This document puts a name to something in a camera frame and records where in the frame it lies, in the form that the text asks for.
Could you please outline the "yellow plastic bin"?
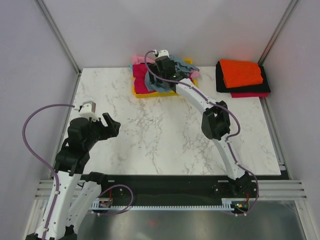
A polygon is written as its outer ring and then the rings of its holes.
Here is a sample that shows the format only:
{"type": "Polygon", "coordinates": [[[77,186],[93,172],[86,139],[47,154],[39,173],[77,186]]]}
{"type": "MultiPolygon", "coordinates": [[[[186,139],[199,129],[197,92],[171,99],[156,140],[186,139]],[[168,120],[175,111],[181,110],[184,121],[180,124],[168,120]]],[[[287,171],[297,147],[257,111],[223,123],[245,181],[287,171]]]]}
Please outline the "yellow plastic bin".
{"type": "Polygon", "coordinates": [[[144,64],[134,64],[132,66],[132,93],[136,98],[152,98],[152,97],[172,97],[178,94],[174,91],[159,93],[157,91],[149,91],[145,86],[144,76],[147,68],[144,64]]]}

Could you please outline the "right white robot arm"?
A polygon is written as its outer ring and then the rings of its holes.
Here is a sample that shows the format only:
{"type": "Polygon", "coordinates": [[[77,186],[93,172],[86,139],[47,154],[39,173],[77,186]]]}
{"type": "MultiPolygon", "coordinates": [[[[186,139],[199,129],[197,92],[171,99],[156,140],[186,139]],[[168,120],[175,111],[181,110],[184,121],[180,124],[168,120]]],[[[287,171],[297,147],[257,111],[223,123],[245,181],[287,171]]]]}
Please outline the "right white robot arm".
{"type": "Polygon", "coordinates": [[[253,183],[257,177],[245,169],[238,161],[237,153],[232,146],[231,138],[240,133],[240,123],[228,110],[224,101],[215,101],[205,95],[181,71],[176,71],[175,62],[167,55],[156,55],[155,63],[146,63],[150,74],[150,83],[159,88],[167,87],[180,96],[185,97],[202,115],[201,130],[211,140],[224,163],[229,181],[229,191],[235,197],[247,194],[259,196],[259,185],[253,183]]]}

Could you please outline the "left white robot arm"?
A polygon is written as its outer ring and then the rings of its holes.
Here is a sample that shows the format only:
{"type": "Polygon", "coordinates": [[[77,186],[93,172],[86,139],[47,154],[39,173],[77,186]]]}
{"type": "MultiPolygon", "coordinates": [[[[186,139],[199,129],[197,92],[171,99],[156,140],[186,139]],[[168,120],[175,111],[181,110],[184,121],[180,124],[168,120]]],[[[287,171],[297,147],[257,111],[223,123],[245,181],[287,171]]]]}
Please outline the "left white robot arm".
{"type": "Polygon", "coordinates": [[[121,124],[108,113],[102,117],[106,124],[84,114],[70,122],[67,138],[55,158],[53,186],[40,226],[26,239],[76,240],[93,201],[109,193],[105,174],[83,174],[93,146],[119,134],[121,124]]]}

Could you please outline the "grey-blue t shirt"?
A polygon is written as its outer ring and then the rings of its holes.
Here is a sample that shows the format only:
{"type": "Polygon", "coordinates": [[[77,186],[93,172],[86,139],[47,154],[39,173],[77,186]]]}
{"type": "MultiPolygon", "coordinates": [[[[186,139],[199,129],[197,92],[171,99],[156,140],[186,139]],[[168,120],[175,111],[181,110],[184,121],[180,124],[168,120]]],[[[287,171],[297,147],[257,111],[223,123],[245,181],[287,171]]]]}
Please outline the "grey-blue t shirt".
{"type": "Polygon", "coordinates": [[[153,63],[144,64],[147,70],[145,85],[158,93],[175,92],[176,85],[183,79],[193,81],[200,69],[192,63],[173,55],[158,55],[153,63]]]}

